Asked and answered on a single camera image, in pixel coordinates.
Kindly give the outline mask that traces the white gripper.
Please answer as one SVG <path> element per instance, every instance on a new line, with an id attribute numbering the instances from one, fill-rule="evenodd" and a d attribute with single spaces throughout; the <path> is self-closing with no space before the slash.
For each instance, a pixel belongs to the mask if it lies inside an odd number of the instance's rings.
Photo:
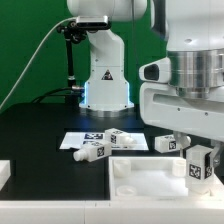
<path id="1" fill-rule="evenodd" d="M 220 165 L 224 151 L 224 87 L 212 88 L 208 99 L 189 99 L 177 96 L 176 90 L 166 84 L 144 82 L 140 114 L 145 124 L 174 131 L 180 156 L 191 144 L 187 134 L 212 139 L 210 163 L 212 167 Z"/>

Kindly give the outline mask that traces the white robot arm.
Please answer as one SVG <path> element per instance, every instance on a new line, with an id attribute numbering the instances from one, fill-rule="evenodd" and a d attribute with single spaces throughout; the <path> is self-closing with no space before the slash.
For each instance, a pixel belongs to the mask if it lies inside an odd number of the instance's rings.
<path id="1" fill-rule="evenodd" d="M 90 41 L 91 70 L 84 108 L 119 111 L 129 104 L 124 43 L 113 21 L 151 12 L 151 27 L 167 41 L 166 57 L 142 66 L 140 113 L 152 126 L 210 139 L 205 161 L 216 167 L 224 150 L 224 0 L 67 0 L 75 27 Z"/>

